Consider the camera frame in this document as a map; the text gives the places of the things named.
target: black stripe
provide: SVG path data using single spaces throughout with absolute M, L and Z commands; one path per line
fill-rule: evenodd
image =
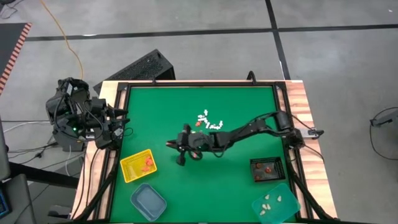
M 274 34 L 276 51 L 278 52 L 280 66 L 282 67 L 282 73 L 286 80 L 290 80 L 290 73 L 289 73 L 289 69 L 287 68 L 287 62 L 286 62 L 286 57 L 285 57 L 285 53 L 284 53 L 284 48 L 282 46 L 282 41 L 280 40 L 278 26 L 276 24 L 275 14 L 274 14 L 274 10 L 272 8 L 271 0 L 266 0 L 266 4 L 267 4 L 269 20 L 271 22 L 271 27 L 273 30 L 272 33 Z
M 210 34 L 255 34 L 272 32 L 271 28 L 248 28 L 248 29 L 220 29 L 220 30 L 186 30 L 186 31 L 167 31 L 167 32 L 143 32 L 143 33 L 125 33 L 125 34 L 98 34 L 92 36 L 69 35 L 68 40 L 93 40 L 93 39 L 115 39 L 132 37 L 168 37 L 180 35 L 210 35 Z M 63 40 L 63 36 L 49 37 L 28 37 L 25 41 L 46 41 Z
M 93 40 L 93 39 L 115 39 L 134 37 L 172 37 L 181 35 L 210 35 L 210 34 L 257 34 L 266 32 L 308 32 L 308 31 L 333 31 L 333 30 L 368 30 L 368 29 L 396 29 L 398 24 L 363 25 L 363 26 L 326 26 L 326 27 L 286 27 L 276 28 L 276 20 L 273 10 L 269 10 L 272 28 L 242 28 L 242 29 L 220 29 L 220 30 L 186 30 L 167 32 L 143 32 L 123 34 L 98 34 L 94 36 L 68 35 L 68 40 Z M 25 41 L 49 41 L 63 40 L 63 36 L 27 37 Z
M 334 30 L 368 30 L 368 29 L 396 29 L 398 24 L 363 25 L 363 26 L 327 26 L 327 27 L 287 27 L 279 28 L 279 32 L 310 32 Z

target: teal container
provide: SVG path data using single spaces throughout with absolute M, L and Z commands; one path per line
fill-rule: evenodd
M 271 209 L 264 209 L 262 205 L 269 205 Z M 286 184 L 279 184 L 252 203 L 254 213 L 262 224 L 279 224 L 300 211 L 300 204 Z

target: black mesh tray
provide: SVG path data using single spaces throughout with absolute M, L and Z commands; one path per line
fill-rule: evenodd
M 255 182 L 286 179 L 280 157 L 251 159 L 250 169 Z

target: metal stand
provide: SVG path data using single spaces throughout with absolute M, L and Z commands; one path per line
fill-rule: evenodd
M 79 178 L 76 177 L 69 177 L 56 172 L 49 172 L 21 164 L 16 164 L 14 162 L 10 162 L 9 165 L 11 170 L 9 178 L 13 178 L 19 174 L 25 174 L 27 180 L 59 187 L 68 187 L 72 189 L 76 189 L 79 183 Z

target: orange object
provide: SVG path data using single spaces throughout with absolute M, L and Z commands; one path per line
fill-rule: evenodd
M 147 164 L 147 166 L 152 166 L 152 165 L 154 165 L 154 161 L 152 161 L 152 159 L 148 159 L 146 161 L 146 164 Z
M 143 172 L 148 172 L 148 171 L 150 171 L 150 167 L 143 167 L 142 169 L 141 169 L 141 171 L 143 171 Z

